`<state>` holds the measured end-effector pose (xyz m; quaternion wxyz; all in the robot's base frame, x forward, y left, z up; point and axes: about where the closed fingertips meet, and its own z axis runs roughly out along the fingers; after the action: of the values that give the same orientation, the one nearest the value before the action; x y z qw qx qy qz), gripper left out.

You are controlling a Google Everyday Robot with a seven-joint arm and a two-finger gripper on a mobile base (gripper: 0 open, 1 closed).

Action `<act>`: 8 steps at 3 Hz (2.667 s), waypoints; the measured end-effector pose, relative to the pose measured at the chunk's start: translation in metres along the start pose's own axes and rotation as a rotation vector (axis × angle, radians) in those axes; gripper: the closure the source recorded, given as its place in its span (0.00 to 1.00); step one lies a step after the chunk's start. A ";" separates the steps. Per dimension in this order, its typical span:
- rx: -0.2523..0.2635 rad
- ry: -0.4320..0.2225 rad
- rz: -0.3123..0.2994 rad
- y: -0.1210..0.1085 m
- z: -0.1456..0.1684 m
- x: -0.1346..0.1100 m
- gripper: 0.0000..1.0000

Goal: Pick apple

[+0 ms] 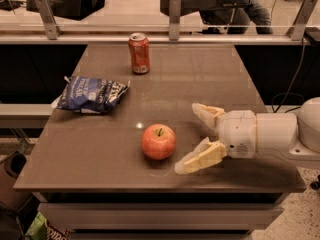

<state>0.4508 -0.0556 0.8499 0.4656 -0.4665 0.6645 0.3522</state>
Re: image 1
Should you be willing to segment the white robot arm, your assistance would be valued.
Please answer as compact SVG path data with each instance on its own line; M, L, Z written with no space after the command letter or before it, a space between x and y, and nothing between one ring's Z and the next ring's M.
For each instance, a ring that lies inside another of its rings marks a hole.
M190 174L220 163L229 156L251 159L270 155L292 165L317 169L320 165L320 98L306 101L294 113L224 111L200 103L194 114L214 131L217 140L203 139L175 164L178 174Z

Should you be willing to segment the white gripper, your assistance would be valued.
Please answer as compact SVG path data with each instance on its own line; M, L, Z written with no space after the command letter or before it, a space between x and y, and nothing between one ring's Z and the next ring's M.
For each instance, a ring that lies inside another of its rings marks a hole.
M232 158L251 159L256 154L256 116L250 110L226 113L223 108L192 104L193 113L210 129L219 141L203 139L195 149L175 164L177 174L190 174L220 163L227 153Z

